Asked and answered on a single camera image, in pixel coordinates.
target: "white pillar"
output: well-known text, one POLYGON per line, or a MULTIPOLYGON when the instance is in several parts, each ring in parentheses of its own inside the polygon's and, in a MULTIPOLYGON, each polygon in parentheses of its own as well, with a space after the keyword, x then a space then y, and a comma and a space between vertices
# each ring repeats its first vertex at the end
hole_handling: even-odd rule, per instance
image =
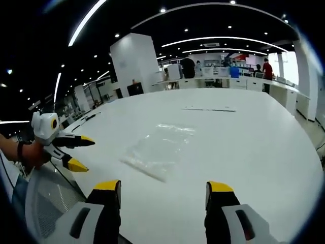
POLYGON ((284 77, 284 66, 283 66, 283 58, 282 53, 278 53, 278 61, 279 61, 279 76, 284 77))
POLYGON ((300 41, 294 41, 298 74, 299 91, 310 99, 302 96, 297 98, 297 109, 309 120, 315 121, 318 100, 318 74, 313 63, 306 56, 300 41))
POLYGON ((159 72, 156 52, 150 36, 130 33, 110 48, 115 73, 123 97, 132 80, 141 82, 144 93, 152 90, 154 74, 159 72))
POLYGON ((87 101, 87 97, 82 85, 75 87, 75 96, 77 98, 77 103, 79 108, 86 112, 89 111, 90 110, 89 103, 87 101))

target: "person in black shirt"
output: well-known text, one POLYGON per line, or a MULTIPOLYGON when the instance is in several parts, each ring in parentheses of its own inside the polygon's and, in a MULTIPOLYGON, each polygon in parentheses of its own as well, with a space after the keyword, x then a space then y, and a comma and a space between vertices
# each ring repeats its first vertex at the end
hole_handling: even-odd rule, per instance
POLYGON ((254 70, 254 77, 256 73, 263 73, 260 65, 256 65, 257 70, 254 70))
POLYGON ((185 78, 193 78, 195 76, 195 63, 192 59, 186 57, 183 60, 181 60, 181 65, 183 68, 183 74, 185 78))

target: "person in red shirt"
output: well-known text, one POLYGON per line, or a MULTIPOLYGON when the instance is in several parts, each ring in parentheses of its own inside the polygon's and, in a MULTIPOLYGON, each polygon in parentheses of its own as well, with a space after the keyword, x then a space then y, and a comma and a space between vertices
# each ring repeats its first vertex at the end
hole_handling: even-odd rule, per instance
POLYGON ((263 64, 263 72, 265 73, 265 79, 272 80, 273 78, 273 70, 272 66, 269 64, 269 60, 267 58, 264 58, 264 64, 263 64))
MULTIPOLYGON (((263 72, 264 72, 264 78, 267 80, 272 80, 273 78, 273 69, 272 66, 269 64, 269 60, 267 58, 264 58, 264 64, 263 64, 263 72)), ((270 85, 264 84, 264 91, 267 94, 270 94, 270 85)))

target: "white tabletop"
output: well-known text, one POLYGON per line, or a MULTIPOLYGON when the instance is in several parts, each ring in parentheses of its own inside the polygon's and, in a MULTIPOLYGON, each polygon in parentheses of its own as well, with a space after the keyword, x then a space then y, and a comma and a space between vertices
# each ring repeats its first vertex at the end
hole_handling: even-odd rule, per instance
MULTIPOLYGON (((85 196, 101 181, 120 179, 120 233, 132 243, 205 243, 206 182, 231 186, 270 224, 278 241, 289 241, 305 223, 323 181, 318 155, 296 119, 266 93, 236 89, 184 89, 119 99, 74 131, 96 141, 67 149, 87 173, 74 173, 85 196), (229 106, 236 112, 182 108, 229 106), (119 159, 157 124, 195 128, 167 182, 119 159)), ((80 121, 70 125, 73 129, 80 121)))

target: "plastic bag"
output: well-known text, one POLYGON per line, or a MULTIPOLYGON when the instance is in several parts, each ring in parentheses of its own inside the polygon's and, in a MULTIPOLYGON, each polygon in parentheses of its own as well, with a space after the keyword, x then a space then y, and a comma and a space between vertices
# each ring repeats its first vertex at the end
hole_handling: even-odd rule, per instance
POLYGON ((180 161, 180 152, 195 130, 182 125, 159 124, 152 134, 126 150, 123 163, 166 182, 168 171, 180 161))

